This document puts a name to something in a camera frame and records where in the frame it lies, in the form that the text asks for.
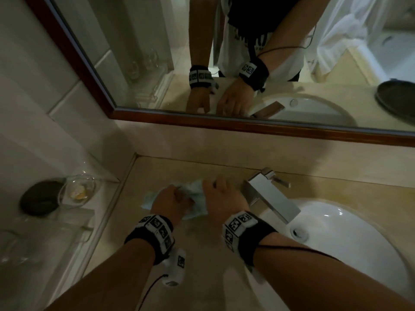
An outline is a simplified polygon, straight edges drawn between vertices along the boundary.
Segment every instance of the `drain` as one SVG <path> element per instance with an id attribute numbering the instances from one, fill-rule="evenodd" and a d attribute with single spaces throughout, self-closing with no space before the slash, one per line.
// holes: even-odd
<path id="1" fill-rule="evenodd" d="M 299 243 L 304 243 L 308 240 L 308 232 L 302 228 L 290 228 L 290 233 L 293 239 Z"/>

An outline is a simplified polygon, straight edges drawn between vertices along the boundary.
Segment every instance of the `black cable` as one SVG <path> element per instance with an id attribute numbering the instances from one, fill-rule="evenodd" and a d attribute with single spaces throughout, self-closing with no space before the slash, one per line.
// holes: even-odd
<path id="1" fill-rule="evenodd" d="M 308 44 L 307 47 L 301 47 L 301 46 L 278 47 L 278 48 L 274 48 L 274 49 L 269 49 L 267 51 L 262 51 L 257 55 L 257 57 L 263 55 L 264 53 L 268 53 L 268 52 L 275 51 L 275 50 L 281 50 L 281 49 L 308 49 L 311 46 L 311 43 L 313 42 L 316 29 L 317 29 L 317 25 L 314 26 L 313 35 L 311 36 L 311 41 L 310 41 L 310 43 Z"/>
<path id="2" fill-rule="evenodd" d="M 143 301 L 141 301 L 140 306 L 138 307 L 138 311 L 140 311 L 141 307 L 143 306 L 144 300 L 146 300 L 148 293 L 150 292 L 150 290 L 153 288 L 153 286 L 156 284 L 156 282 L 158 282 L 159 280 L 161 280 L 163 277 L 167 277 L 167 274 L 164 274 L 162 276 L 160 276 L 159 278 L 157 278 L 152 285 L 148 288 L 146 294 L 144 295 Z"/>
<path id="3" fill-rule="evenodd" d="M 336 259 L 335 257 L 328 255 L 326 253 L 314 250 L 314 249 L 309 249 L 309 248 L 302 248 L 302 247 L 289 247 L 289 246 L 268 246 L 268 245 L 258 245 L 258 248 L 265 248 L 265 249 L 281 249 L 281 250 L 297 250 L 297 251 L 308 251 L 308 252 L 313 252 L 313 253 L 317 253 L 317 254 L 321 254 L 324 256 L 327 256 L 329 258 L 335 259 L 336 261 L 341 262 L 339 259 Z"/>

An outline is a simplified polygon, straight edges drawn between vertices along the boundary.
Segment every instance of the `shower curtain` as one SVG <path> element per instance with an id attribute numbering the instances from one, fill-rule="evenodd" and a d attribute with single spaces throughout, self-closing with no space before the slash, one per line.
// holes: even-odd
<path id="1" fill-rule="evenodd" d="M 320 18 L 306 60 L 329 73 L 348 47 L 368 43 L 382 31 L 392 0 L 331 0 Z"/>

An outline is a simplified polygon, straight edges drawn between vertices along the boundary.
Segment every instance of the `light blue cloth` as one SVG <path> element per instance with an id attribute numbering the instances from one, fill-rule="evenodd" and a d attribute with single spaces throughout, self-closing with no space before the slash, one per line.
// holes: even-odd
<path id="1" fill-rule="evenodd" d="M 197 216 L 208 214 L 207 213 L 208 211 L 206 208 L 206 198 L 205 198 L 205 194 L 203 193 L 203 188 L 202 188 L 202 180 L 197 180 L 195 182 L 187 183 L 187 184 L 177 184 L 177 183 L 172 183 L 172 184 L 176 186 L 177 188 L 179 188 L 179 190 L 183 192 L 183 194 L 186 197 L 191 198 L 195 202 L 192 205 L 192 207 L 186 212 L 183 219 L 191 219 Z M 144 203 L 141 205 L 141 207 L 143 209 L 150 210 L 152 208 L 154 200 L 156 199 L 158 194 L 163 189 L 161 189 L 157 193 L 154 193 L 154 192 L 147 193 L 146 196 L 144 197 Z"/>

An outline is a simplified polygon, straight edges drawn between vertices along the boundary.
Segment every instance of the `countertop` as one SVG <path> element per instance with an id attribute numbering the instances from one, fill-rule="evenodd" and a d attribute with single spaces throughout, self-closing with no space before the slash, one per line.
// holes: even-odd
<path id="1" fill-rule="evenodd" d="M 215 96 L 211 95 L 209 114 L 215 113 L 220 96 L 234 80 L 233 78 L 215 78 L 220 88 Z M 415 131 L 415 125 L 410 125 L 387 113 L 374 98 L 375 92 L 376 87 L 371 86 L 268 81 L 265 93 L 259 94 L 255 98 L 249 114 L 265 107 L 269 104 L 266 100 L 274 97 L 315 98 L 337 109 L 339 107 L 343 109 L 355 120 L 358 127 Z M 188 76 L 174 75 L 160 109 L 184 112 L 189 94 Z"/>
<path id="2" fill-rule="evenodd" d="M 125 237 L 148 211 L 140 207 L 148 191 L 172 182 L 191 182 L 225 175 L 236 186 L 256 170 L 139 157 L 127 179 L 86 273 L 119 249 Z M 415 270 L 415 189 L 364 182 L 278 173 L 292 184 L 279 187 L 289 198 L 318 198 L 344 205 L 372 223 L 393 244 Z M 253 206 L 259 214 L 266 206 Z M 207 217 L 183 221 L 174 231 L 177 246 L 187 252 L 184 283 L 175 288 L 156 284 L 142 310 L 262 310 L 249 287 L 244 266 L 225 249 Z M 148 286 L 163 273 L 153 268 Z"/>

